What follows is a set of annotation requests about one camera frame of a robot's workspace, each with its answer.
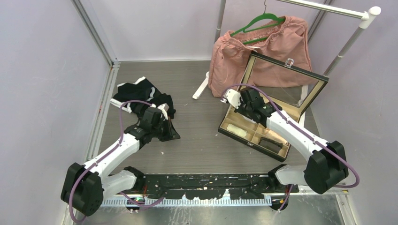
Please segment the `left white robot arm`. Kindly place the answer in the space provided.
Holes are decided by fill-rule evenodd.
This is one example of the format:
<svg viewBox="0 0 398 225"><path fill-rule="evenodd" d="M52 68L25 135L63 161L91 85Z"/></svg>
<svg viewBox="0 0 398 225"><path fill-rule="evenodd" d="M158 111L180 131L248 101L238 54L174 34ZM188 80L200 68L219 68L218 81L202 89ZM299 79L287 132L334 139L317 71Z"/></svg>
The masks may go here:
<svg viewBox="0 0 398 225"><path fill-rule="evenodd" d="M61 200L84 216L91 216L103 200L125 190L140 193L145 186L145 175L127 166L117 174L111 172L126 158L141 150L152 139L161 142L176 140L176 132L168 116L168 105L148 107L139 123L131 125L104 152L84 164L73 163L67 170Z"/></svg>

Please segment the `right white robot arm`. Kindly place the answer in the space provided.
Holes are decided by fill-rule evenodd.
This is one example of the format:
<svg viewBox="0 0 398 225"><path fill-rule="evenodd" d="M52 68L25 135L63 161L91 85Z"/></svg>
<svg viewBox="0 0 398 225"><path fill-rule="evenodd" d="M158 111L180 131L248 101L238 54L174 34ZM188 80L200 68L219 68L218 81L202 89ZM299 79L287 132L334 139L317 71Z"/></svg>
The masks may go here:
<svg viewBox="0 0 398 225"><path fill-rule="evenodd" d="M276 132L291 144L306 160L305 166L282 165L268 179L272 191L280 192L286 185L306 185L323 194L349 175L345 150L338 141L328 142L292 119L281 106L255 87L241 91L229 89L224 95L235 111Z"/></svg>

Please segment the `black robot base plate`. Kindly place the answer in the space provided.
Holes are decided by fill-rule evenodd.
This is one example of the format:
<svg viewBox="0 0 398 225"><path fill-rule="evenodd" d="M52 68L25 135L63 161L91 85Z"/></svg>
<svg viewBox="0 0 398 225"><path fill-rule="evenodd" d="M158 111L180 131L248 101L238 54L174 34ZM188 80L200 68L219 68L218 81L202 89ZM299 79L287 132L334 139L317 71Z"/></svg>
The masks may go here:
<svg viewBox="0 0 398 225"><path fill-rule="evenodd" d="M138 188L124 190L125 194L145 195L151 199L200 200L221 199L229 194L231 199L261 199L265 194L283 195L298 186L289 188L277 184L276 179L261 173L219 174L146 174Z"/></svg>

